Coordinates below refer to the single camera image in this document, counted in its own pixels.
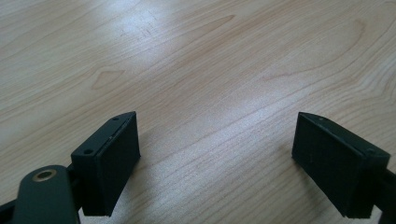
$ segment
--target black plastic bracket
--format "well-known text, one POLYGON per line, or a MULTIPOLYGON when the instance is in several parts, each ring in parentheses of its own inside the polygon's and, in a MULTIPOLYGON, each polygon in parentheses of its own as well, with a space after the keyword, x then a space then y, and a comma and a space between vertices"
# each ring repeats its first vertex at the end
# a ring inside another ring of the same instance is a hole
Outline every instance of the black plastic bracket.
POLYGON ((136 113, 106 122, 71 155, 65 168, 37 169, 20 184, 18 199, 0 206, 0 223, 79 223, 86 216, 111 216, 140 158, 136 113))
POLYGON ((376 204, 382 222, 396 223, 396 177, 386 151, 329 119, 299 113, 292 157, 342 216, 368 218, 376 204))

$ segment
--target black plastic part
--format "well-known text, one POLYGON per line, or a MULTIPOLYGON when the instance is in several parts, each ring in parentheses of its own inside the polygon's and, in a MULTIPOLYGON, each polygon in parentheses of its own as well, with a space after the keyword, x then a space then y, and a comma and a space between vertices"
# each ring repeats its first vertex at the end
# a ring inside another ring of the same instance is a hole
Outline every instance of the black plastic part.
POLYGON ((111 216, 134 165, 140 158, 136 113, 106 122, 72 153, 81 181, 86 216, 111 216))
POLYGON ((383 212, 379 223, 396 223, 396 174, 391 171, 379 180, 375 205, 383 212))
POLYGON ((0 223, 11 224, 14 215, 15 200, 0 206, 0 223))
POLYGON ((46 166, 22 180, 12 223, 79 223, 65 167, 46 166))
POLYGON ((79 210, 82 206, 82 200, 84 199, 84 191, 81 186, 82 185, 81 180, 77 178, 73 164, 70 164, 67 167, 67 172, 69 173, 70 186, 72 187, 72 191, 73 191, 75 207, 77 210, 79 210))
POLYGON ((299 113, 292 157, 343 216, 370 217, 390 155, 321 116, 299 113))

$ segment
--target wooden table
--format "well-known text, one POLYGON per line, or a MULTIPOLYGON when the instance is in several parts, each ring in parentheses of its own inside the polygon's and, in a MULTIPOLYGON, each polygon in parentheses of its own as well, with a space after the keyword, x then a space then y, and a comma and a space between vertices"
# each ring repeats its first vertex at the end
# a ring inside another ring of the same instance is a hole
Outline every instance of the wooden table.
POLYGON ((305 111, 396 171, 395 20, 394 0, 2 0, 0 203, 134 110, 141 161, 83 223, 376 223, 342 218, 290 153, 305 111))

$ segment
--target wood grain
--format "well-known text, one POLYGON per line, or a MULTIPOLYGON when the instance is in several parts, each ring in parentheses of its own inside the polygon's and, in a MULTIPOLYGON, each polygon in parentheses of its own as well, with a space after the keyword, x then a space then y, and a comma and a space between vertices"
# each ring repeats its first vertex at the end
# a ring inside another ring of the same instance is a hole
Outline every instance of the wood grain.
POLYGON ((290 158, 298 111, 393 155, 396 1, 0 1, 0 203, 135 110, 142 159, 112 217, 342 218, 290 158))

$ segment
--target mounting hole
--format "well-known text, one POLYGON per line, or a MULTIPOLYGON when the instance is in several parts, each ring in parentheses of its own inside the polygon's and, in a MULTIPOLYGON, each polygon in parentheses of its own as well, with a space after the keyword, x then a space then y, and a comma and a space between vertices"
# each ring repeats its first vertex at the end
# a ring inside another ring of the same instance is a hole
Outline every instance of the mounting hole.
POLYGON ((44 170, 44 171, 41 171, 41 172, 35 174, 32 179, 35 182, 42 182, 42 181, 46 181, 46 180, 53 178, 55 175, 56 175, 56 170, 53 170, 53 169, 44 170))
POLYGON ((93 153, 93 150, 92 150, 92 149, 85 149, 85 150, 84 150, 84 154, 85 154, 85 155, 89 155, 89 154, 91 154, 91 153, 93 153))

